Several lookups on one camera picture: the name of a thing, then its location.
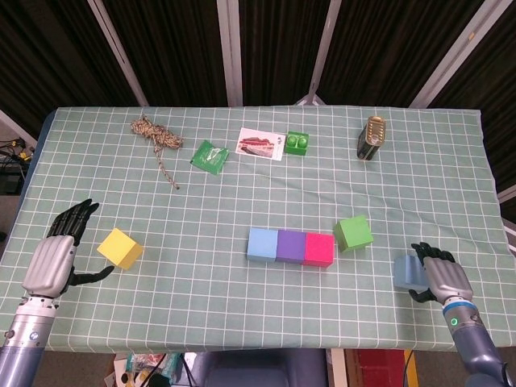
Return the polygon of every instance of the blue cube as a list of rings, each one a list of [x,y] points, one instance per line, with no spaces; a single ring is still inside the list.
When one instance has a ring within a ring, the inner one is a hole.
[[[277,250],[277,230],[251,228],[249,231],[248,260],[274,262]]]
[[[417,256],[400,256],[394,261],[394,286],[417,292],[428,289],[427,275]]]

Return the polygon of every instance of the small green bag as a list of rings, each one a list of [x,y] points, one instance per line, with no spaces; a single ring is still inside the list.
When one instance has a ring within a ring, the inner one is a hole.
[[[210,141],[204,140],[190,163],[203,171],[218,175],[228,155],[226,148],[216,148]]]

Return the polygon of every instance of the metal can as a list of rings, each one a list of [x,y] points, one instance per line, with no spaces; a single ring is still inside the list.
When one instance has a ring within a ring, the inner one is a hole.
[[[384,141],[385,120],[377,116],[369,117],[358,138],[356,155],[361,160],[371,160]]]

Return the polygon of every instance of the table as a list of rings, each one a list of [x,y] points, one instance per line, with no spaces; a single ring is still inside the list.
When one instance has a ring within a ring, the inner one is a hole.
[[[185,137],[164,151],[131,132],[146,114]],[[375,159],[357,160],[369,115],[387,120]],[[516,281],[474,110],[353,106],[72,107],[56,112],[0,267],[0,326],[23,295],[37,243],[73,203],[101,203],[77,250],[78,272],[107,265],[96,247],[118,227],[145,250],[131,270],[60,299],[53,350],[92,352],[250,347],[448,350],[436,303],[392,285],[393,261],[424,240],[464,266],[498,346],[516,342]],[[306,156],[230,154],[219,176],[192,167],[204,139],[235,150],[240,128],[310,135]],[[328,269],[247,261],[253,227],[331,232],[364,214],[375,241],[336,253]]]

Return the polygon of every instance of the block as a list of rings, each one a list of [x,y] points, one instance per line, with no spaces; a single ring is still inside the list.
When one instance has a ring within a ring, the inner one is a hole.
[[[417,256],[400,256],[394,261],[394,286],[422,292],[429,284],[425,269]]]
[[[277,250],[277,230],[251,228],[248,241],[248,260],[274,262]]]
[[[118,228],[115,228],[97,248],[105,258],[116,266],[129,269],[144,249]]]
[[[362,248],[373,242],[368,221],[363,215],[339,220],[335,225],[334,234],[341,252]]]
[[[305,260],[306,233],[279,230],[277,232],[276,261],[302,264]]]
[[[289,131],[285,140],[285,153],[304,156],[308,149],[308,135],[298,131]]]
[[[333,264],[335,240],[333,235],[306,233],[305,260],[303,264],[327,268]]]

